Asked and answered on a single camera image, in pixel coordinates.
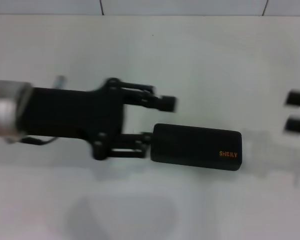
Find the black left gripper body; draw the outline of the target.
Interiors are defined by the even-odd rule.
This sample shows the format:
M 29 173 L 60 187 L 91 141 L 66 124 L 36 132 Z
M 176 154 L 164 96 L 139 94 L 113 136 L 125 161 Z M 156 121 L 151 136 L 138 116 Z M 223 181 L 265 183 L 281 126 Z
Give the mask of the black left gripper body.
M 22 143 L 49 144 L 38 137 L 80 139 L 92 147 L 99 133 L 118 135 L 124 119 L 124 95 L 118 78 L 90 91 L 35 87 L 22 114 Z

